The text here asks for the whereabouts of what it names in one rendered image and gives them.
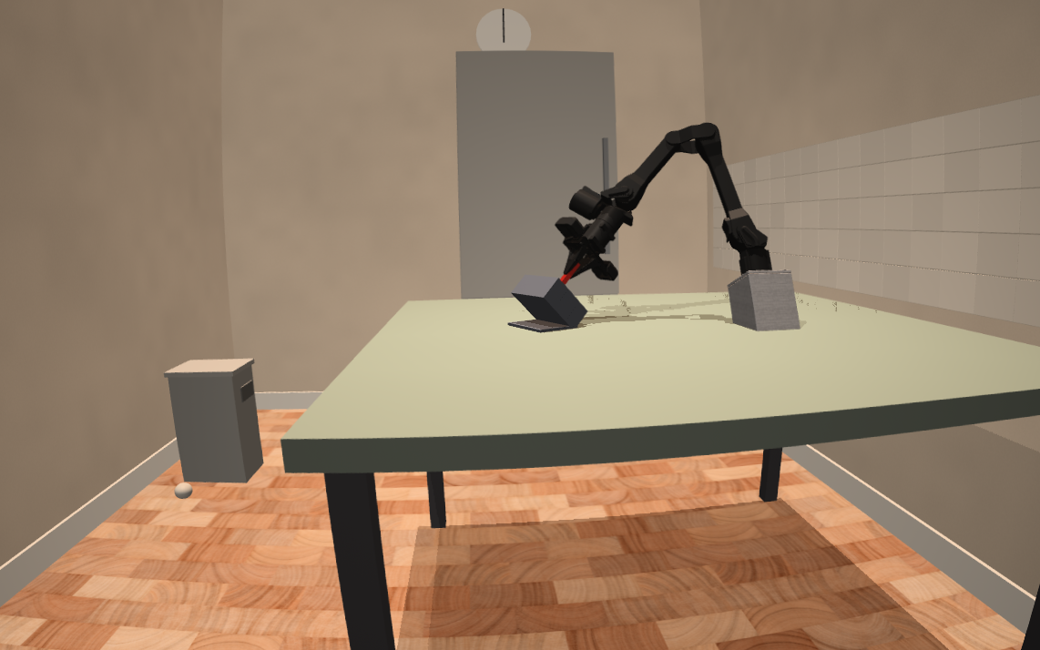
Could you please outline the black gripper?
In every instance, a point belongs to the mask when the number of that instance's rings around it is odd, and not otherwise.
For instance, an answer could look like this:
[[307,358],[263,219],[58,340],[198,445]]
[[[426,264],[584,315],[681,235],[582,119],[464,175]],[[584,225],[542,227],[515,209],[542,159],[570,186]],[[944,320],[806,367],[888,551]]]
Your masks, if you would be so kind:
[[605,254],[607,243],[616,239],[614,236],[615,230],[612,229],[607,222],[599,218],[593,223],[589,223],[587,226],[588,230],[584,232],[584,227],[582,227],[582,224],[576,217],[560,217],[555,224],[560,234],[567,234],[570,231],[570,234],[574,237],[571,241],[566,242],[570,249],[570,254],[568,254],[564,274],[570,274],[575,268],[577,262],[579,262],[580,266],[577,267],[576,272],[570,279],[588,271],[588,269],[592,269],[593,274],[599,279],[614,281],[618,275],[617,269],[610,261],[602,261],[599,254]]

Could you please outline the red square peg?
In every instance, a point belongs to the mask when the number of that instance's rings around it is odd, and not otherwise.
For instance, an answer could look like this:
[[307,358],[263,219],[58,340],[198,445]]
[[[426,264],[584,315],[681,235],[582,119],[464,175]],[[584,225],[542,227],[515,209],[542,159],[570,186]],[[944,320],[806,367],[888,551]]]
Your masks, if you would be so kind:
[[564,283],[564,284],[566,284],[566,282],[570,280],[570,277],[572,277],[572,275],[576,272],[576,269],[577,269],[577,267],[579,267],[579,266],[580,266],[580,264],[579,264],[579,263],[577,263],[577,264],[576,264],[576,266],[575,266],[575,268],[574,268],[574,269],[572,269],[572,270],[570,271],[570,274],[566,274],[566,275],[564,274],[564,275],[563,275],[563,277],[560,277],[560,280],[562,280],[562,281],[563,281],[563,283]]

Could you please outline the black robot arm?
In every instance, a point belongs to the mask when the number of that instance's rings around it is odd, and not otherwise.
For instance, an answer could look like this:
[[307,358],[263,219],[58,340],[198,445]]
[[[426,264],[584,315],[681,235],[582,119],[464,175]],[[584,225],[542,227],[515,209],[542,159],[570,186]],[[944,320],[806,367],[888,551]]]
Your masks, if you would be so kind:
[[[579,189],[570,201],[570,209],[588,220],[602,219],[617,230],[625,223],[633,225],[632,210],[636,209],[642,196],[646,192],[649,182],[657,176],[660,168],[669,162],[675,152],[699,152],[707,167],[710,168],[717,191],[724,208],[722,229],[726,234],[727,244],[739,252],[742,275],[751,270],[771,270],[770,252],[765,250],[769,237],[761,233],[751,220],[747,211],[742,208],[734,182],[729,168],[724,163],[722,155],[721,135],[717,125],[702,122],[704,125],[694,125],[669,132],[654,149],[635,173],[628,174],[617,185],[605,192],[593,192],[588,186]],[[690,141],[692,139],[692,141]],[[614,198],[614,199],[610,199]],[[602,212],[601,212],[602,211]],[[599,214],[601,212],[601,214]],[[745,249],[745,251],[744,251]]]

